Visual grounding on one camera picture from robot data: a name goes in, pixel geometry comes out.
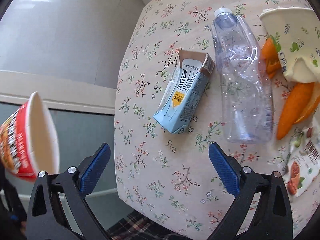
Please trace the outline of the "light blue milk carton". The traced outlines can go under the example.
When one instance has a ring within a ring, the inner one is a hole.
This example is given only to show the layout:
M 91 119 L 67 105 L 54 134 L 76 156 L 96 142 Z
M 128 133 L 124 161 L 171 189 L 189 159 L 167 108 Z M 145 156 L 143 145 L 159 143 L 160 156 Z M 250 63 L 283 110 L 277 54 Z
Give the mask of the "light blue milk carton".
M 171 134 L 187 129 L 215 63 L 207 53 L 180 50 L 175 70 L 153 118 Z

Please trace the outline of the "clear plastic bottle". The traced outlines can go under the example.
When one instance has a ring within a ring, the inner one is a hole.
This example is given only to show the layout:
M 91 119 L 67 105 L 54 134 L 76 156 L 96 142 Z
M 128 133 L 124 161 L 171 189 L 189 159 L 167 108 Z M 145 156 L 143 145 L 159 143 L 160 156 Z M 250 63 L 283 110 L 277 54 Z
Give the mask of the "clear plastic bottle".
M 263 144 L 273 133 L 273 96 L 260 46 L 240 15 L 214 12 L 212 36 L 229 142 Z

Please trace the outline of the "red instant noodle cup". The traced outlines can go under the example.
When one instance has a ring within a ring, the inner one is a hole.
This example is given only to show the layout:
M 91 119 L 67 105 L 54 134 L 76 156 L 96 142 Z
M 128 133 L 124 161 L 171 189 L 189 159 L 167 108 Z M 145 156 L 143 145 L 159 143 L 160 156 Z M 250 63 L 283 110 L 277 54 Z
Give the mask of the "red instant noodle cup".
M 1 164 L 26 181 L 35 181 L 41 171 L 59 173 L 57 131 L 38 92 L 1 125 Z

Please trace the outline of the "plaid fabric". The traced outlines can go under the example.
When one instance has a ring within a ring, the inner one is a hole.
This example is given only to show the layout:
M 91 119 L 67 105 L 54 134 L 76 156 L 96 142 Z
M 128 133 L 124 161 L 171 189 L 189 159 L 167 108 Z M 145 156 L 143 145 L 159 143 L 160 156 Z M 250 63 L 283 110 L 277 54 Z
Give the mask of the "plaid fabric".
M 116 240 L 179 240 L 188 239 L 175 233 L 137 211 L 132 211 L 126 217 L 106 230 L 110 239 Z

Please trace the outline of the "floral tablecloth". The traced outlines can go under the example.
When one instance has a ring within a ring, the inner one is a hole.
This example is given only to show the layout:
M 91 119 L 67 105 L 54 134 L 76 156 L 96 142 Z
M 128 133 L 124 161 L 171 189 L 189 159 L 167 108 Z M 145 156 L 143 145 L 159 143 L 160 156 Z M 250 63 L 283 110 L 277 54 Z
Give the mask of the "floral tablecloth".
M 267 32 L 259 20 L 267 8 L 303 7 L 307 0 L 151 0 L 143 9 L 118 76 L 114 157 L 120 199 L 156 223 L 192 239 L 206 239 L 229 209 L 228 194 L 208 157 L 212 142 L 254 171 L 284 172 L 289 144 L 316 118 L 297 124 L 283 139 L 265 145 L 230 143 L 221 113 L 220 77 L 213 71 L 182 134 L 158 124 L 156 112 L 180 50 L 214 55 L 214 11 L 245 18 L 259 44 Z

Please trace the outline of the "nut snack wrapper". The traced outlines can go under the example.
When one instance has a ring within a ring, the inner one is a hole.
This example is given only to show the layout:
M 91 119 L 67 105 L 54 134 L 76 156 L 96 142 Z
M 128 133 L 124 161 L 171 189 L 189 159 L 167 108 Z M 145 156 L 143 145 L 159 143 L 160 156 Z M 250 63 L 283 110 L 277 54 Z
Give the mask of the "nut snack wrapper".
M 319 128 L 295 129 L 288 150 L 284 182 L 288 193 L 299 197 L 319 175 Z

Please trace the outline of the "floral paper cup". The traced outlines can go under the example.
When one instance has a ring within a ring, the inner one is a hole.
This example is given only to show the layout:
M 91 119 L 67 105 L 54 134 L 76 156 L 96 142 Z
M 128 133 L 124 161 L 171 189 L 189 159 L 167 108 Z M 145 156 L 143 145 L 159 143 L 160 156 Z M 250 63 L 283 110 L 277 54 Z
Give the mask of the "floral paper cup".
M 271 36 L 287 81 L 319 81 L 319 18 L 313 9 L 265 9 L 259 16 Z

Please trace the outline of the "small orange peel piece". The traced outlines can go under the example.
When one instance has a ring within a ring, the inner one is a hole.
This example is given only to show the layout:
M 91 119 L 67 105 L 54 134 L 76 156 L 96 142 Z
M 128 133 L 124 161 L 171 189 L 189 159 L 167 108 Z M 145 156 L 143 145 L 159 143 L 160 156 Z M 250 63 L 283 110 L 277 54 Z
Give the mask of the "small orange peel piece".
M 272 80 L 277 72 L 281 70 L 278 53 L 272 38 L 269 37 L 264 43 L 261 49 L 261 57 L 266 64 L 266 73 L 269 79 Z

